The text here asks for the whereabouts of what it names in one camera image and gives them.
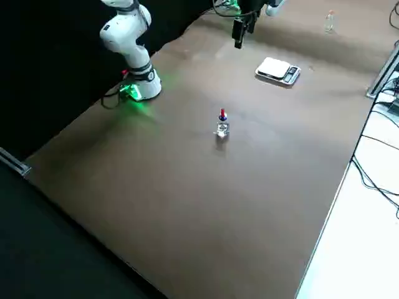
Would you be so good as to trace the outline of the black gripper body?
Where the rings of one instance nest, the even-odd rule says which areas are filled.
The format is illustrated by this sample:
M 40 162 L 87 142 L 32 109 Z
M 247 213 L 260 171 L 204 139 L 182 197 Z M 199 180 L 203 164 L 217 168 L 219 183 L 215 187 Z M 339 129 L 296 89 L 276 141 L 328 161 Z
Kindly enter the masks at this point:
M 259 12 L 265 5 L 265 0 L 238 0 L 240 8 L 240 16 L 249 16 L 255 12 Z

